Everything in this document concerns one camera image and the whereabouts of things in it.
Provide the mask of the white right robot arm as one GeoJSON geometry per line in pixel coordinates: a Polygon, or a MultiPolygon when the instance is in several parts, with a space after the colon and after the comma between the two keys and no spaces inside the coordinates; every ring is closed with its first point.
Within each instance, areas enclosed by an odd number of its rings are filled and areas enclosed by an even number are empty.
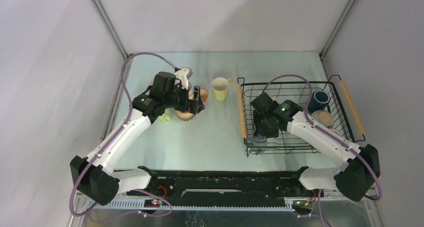
{"type": "Polygon", "coordinates": [[[274,138],[287,132],[301,138],[329,158],[335,167],[306,167],[291,181],[291,191],[304,196],[310,190],[336,190],[358,202],[378,183],[381,175],[378,150],[371,144],[360,146],[312,119],[292,100],[278,103],[262,92],[250,106],[253,112],[254,134],[274,138]]]}

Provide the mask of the beige round speckled mug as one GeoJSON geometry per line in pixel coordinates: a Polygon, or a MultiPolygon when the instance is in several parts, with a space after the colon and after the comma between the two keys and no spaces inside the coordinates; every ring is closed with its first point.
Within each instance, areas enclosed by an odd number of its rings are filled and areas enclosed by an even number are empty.
{"type": "Polygon", "coordinates": [[[196,115],[188,111],[175,110],[176,117],[184,122],[192,120],[196,115]]]}

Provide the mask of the yellow green faceted mug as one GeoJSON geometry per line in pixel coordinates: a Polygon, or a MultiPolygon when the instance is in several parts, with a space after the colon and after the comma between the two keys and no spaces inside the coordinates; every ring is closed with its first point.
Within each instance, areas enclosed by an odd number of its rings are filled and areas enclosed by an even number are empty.
{"type": "Polygon", "coordinates": [[[232,78],[224,78],[224,77],[215,78],[211,82],[212,89],[213,89],[212,94],[214,99],[218,102],[223,102],[227,98],[229,88],[232,86],[232,84],[233,84],[232,78]]]}

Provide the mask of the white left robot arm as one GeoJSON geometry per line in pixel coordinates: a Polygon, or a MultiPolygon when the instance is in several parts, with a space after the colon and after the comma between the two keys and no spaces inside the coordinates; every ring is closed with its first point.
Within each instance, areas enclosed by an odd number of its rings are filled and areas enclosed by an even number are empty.
{"type": "Polygon", "coordinates": [[[190,68],[175,73],[160,71],[152,84],[131,100],[127,116],[119,126],[86,157],[75,156],[71,160],[71,176],[79,192],[101,206],[109,204],[116,195],[135,189],[145,195],[156,193],[158,181],[148,168],[115,171],[115,167],[136,138],[166,110],[193,115],[204,110],[200,87],[189,87],[192,74],[190,68]]]}

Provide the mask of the small red orange cup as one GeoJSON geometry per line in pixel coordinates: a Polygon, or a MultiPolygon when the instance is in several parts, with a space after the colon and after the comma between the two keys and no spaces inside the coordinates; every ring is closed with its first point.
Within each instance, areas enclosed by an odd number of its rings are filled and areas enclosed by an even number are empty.
{"type": "Polygon", "coordinates": [[[205,88],[200,89],[200,99],[203,103],[207,101],[209,97],[209,92],[205,88]]]}

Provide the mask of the light green mug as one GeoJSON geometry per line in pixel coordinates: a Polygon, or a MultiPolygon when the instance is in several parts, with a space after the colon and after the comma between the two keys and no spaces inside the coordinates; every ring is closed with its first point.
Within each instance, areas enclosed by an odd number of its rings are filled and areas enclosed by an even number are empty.
{"type": "Polygon", "coordinates": [[[164,113],[157,118],[161,122],[170,122],[171,119],[171,110],[170,108],[165,109],[164,113]]]}

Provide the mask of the small grey blue cup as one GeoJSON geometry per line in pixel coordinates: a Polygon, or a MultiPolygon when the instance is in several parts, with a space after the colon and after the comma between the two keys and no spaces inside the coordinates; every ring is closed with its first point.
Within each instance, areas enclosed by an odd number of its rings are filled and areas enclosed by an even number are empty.
{"type": "Polygon", "coordinates": [[[251,149],[256,152],[263,152],[267,145],[267,138],[264,136],[253,136],[251,139],[251,149]]]}

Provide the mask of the striped grey white mug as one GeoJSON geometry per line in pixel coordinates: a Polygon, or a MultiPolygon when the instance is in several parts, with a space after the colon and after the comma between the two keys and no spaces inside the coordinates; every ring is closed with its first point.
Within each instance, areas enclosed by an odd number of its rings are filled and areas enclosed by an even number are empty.
{"type": "Polygon", "coordinates": [[[335,124],[333,116],[326,110],[316,110],[311,114],[311,117],[328,129],[333,128],[335,124]]]}

